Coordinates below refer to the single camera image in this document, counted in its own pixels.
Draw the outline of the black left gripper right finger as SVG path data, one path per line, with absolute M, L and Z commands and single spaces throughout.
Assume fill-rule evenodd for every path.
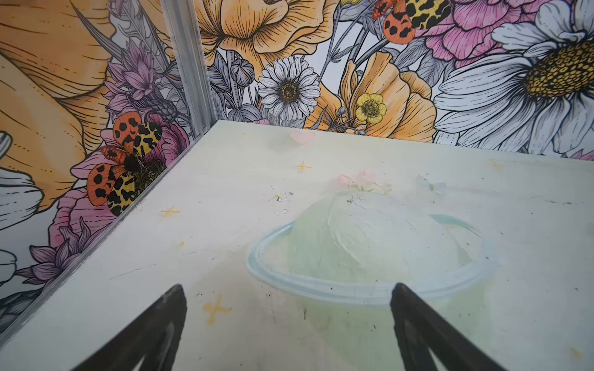
M 407 285 L 396 284 L 390 308 L 406 370 L 436 370 L 435 360 L 448 370 L 503 369 Z

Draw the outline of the aluminium corner post left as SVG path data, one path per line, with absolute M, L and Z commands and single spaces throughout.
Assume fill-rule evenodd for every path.
M 161 2 L 190 113 L 190 131 L 199 140 L 218 121 L 200 27 L 192 1 Z

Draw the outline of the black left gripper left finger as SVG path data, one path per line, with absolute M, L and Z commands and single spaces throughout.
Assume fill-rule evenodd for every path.
M 183 286 L 175 284 L 76 370 L 171 370 L 187 316 Z

